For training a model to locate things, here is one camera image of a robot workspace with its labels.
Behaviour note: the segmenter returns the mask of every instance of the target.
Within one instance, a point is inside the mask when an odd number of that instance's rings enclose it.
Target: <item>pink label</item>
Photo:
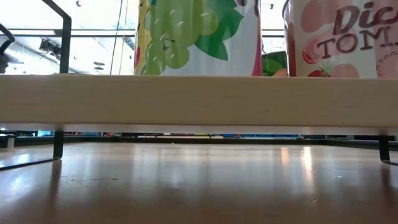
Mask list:
[[[290,0],[290,76],[398,78],[397,10],[398,0]]]

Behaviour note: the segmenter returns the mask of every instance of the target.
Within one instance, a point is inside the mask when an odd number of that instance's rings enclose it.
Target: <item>store shelf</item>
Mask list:
[[[397,134],[398,80],[0,76],[7,129]]]

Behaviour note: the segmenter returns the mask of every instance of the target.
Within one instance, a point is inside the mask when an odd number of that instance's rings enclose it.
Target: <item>strawberry illustration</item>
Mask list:
[[[312,57],[311,57],[308,53],[306,53],[305,51],[303,51],[303,59],[304,59],[304,62],[307,63],[307,64],[309,64],[309,65],[313,65],[313,64],[316,63],[316,62],[312,59]]]
[[[344,63],[334,66],[326,62],[318,70],[311,72],[308,77],[359,78],[359,73],[352,64]]]
[[[333,64],[326,62],[318,70],[311,72],[308,75],[308,77],[330,78],[331,77],[330,73],[331,73],[332,69],[333,69]]]

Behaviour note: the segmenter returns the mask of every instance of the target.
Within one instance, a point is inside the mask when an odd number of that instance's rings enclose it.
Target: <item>ceiling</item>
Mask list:
[[[23,63],[12,64],[8,73],[51,74],[59,70],[55,57],[39,50],[43,38],[55,45],[61,44],[53,30],[62,28],[62,18],[53,12],[41,0],[1,0],[0,21],[7,28],[38,29],[14,30],[14,32],[37,34],[35,37],[18,37],[17,45],[7,50],[13,57],[23,58]],[[69,16],[72,17],[72,32],[79,37],[72,37],[70,49],[70,72],[90,73],[97,75],[132,75],[134,51],[126,41],[135,33],[137,26],[138,5],[140,0],[54,0]],[[284,28],[282,8],[284,0],[262,0],[262,29]],[[129,30],[129,36],[123,38]],[[283,37],[263,38],[264,50],[269,52],[285,49]],[[43,68],[42,61],[51,64]],[[104,65],[98,68],[95,62]]]

